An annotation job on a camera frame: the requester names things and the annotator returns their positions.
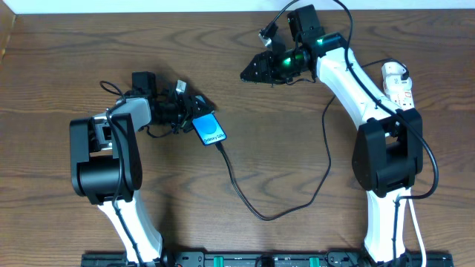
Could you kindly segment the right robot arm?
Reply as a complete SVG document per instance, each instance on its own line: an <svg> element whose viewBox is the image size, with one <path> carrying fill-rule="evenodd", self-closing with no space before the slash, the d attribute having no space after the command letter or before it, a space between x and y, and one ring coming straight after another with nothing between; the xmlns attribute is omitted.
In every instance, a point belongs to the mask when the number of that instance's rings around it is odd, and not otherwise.
<svg viewBox="0 0 475 267"><path fill-rule="evenodd" d="M295 46L286 48L271 21L259 32L266 51L254 56L240 78L293 85L309 71L313 81L334 93L357 130L352 168L367 193L367 258L378 266L400 266L406 258L404 209L422 171L422 118L415 108L374 84L356 61L351 38L326 33L313 5L293 10L287 21Z"/></svg>

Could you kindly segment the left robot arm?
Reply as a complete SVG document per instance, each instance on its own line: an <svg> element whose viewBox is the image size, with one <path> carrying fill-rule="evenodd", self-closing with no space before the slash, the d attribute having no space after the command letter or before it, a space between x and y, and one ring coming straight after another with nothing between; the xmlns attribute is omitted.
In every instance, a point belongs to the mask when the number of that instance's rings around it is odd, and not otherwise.
<svg viewBox="0 0 475 267"><path fill-rule="evenodd" d="M101 210L115 227L125 252L85 253L82 266L175 266L174 252L145 209L140 188L143 169L136 134L151 125L168 125L173 134L192 130L195 119L214 105L179 80L160 90L148 71L131 75L131 89L101 81L118 100L105 112L70 123L71 183L74 191Z"/></svg>

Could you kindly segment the blue Galaxy smartphone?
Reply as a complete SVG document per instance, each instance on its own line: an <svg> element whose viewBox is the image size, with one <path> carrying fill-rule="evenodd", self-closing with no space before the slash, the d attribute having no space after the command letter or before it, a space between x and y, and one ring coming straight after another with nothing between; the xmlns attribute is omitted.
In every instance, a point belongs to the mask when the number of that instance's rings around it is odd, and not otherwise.
<svg viewBox="0 0 475 267"><path fill-rule="evenodd" d="M192 125L205 146L227 139L225 131L213 113L193 119Z"/></svg>

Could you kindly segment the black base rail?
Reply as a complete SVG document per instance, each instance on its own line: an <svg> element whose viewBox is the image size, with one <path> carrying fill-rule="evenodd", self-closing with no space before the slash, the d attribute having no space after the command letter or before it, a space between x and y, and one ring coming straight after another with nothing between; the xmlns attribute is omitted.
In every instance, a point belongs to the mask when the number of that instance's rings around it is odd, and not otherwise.
<svg viewBox="0 0 475 267"><path fill-rule="evenodd" d="M451 254L427 253L426 266L454 267ZM80 266L138 266L128 261L125 254L83 254ZM146 263L145 266L176 267L324 267L324 266L393 266L372 263L369 257L356 251L329 251L325 254L212 254L202 251L175 253L169 258ZM420 253L407 251L396 266L422 266Z"/></svg>

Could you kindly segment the white power strip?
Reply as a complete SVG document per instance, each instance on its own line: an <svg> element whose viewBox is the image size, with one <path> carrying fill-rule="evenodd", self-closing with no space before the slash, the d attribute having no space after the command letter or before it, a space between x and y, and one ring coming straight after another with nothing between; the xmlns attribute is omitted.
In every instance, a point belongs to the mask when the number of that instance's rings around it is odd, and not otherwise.
<svg viewBox="0 0 475 267"><path fill-rule="evenodd" d="M403 111L414 108L413 82L404 65L398 62L386 62L381 67L385 95Z"/></svg>

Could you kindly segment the white charger plug adapter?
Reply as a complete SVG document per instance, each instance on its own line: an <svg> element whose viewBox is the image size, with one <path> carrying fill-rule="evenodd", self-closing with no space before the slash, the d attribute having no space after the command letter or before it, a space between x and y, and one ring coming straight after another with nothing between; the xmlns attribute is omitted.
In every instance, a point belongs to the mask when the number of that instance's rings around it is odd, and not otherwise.
<svg viewBox="0 0 475 267"><path fill-rule="evenodd" d="M402 79L399 75L389 75L383 79L384 92L388 95L411 91L412 85L411 78Z"/></svg>

